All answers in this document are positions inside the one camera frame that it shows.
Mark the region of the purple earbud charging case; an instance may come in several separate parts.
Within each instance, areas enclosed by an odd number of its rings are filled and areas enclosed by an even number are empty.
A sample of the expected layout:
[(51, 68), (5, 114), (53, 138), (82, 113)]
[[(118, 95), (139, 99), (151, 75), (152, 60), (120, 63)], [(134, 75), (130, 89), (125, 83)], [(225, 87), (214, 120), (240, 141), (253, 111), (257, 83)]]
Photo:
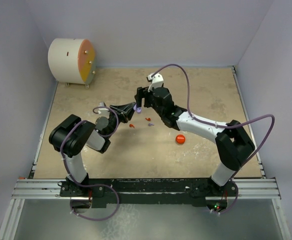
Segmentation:
[(140, 113), (142, 112), (142, 108), (141, 108), (141, 107), (137, 107), (137, 105), (135, 105), (135, 106), (133, 107), (133, 109), (134, 109), (134, 111), (135, 111), (136, 113), (138, 113), (138, 114), (140, 114)]

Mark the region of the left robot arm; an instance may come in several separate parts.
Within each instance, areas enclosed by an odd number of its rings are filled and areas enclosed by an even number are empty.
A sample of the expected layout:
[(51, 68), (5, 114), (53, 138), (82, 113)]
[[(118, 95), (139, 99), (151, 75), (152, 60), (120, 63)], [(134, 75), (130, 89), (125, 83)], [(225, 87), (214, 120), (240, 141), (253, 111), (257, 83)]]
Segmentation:
[(93, 123), (71, 114), (49, 135), (48, 141), (59, 152), (67, 172), (67, 178), (73, 182), (71, 190), (77, 196), (89, 191), (89, 175), (85, 170), (82, 149), (90, 149), (103, 154), (111, 144), (110, 138), (121, 123), (128, 123), (135, 113), (135, 102), (124, 105), (106, 106), (101, 102), (93, 108), (99, 115)]

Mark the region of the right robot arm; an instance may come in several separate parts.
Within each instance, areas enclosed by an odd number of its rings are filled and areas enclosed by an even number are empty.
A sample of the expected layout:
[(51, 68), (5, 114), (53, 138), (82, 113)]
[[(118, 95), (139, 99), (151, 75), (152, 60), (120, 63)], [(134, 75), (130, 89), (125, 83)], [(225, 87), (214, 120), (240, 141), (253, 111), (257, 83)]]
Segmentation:
[(220, 164), (208, 183), (208, 190), (214, 196), (226, 190), (226, 183), (255, 150), (253, 141), (240, 122), (215, 122), (197, 115), (191, 116), (187, 109), (174, 103), (166, 87), (150, 91), (147, 87), (138, 87), (134, 98), (137, 110), (141, 109), (142, 104), (145, 108), (154, 109), (168, 128), (192, 133), (216, 144)]

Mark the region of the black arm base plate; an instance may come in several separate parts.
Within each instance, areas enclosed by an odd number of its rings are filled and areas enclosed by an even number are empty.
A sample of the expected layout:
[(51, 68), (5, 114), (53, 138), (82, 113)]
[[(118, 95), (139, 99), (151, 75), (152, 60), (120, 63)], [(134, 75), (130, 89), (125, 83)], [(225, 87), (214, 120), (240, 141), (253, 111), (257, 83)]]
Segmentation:
[(57, 184), (60, 196), (85, 200), (92, 208), (108, 204), (191, 205), (226, 208), (227, 200), (238, 196), (238, 187), (228, 181), (215, 185), (209, 178), (90, 178), (88, 187), (65, 179)]

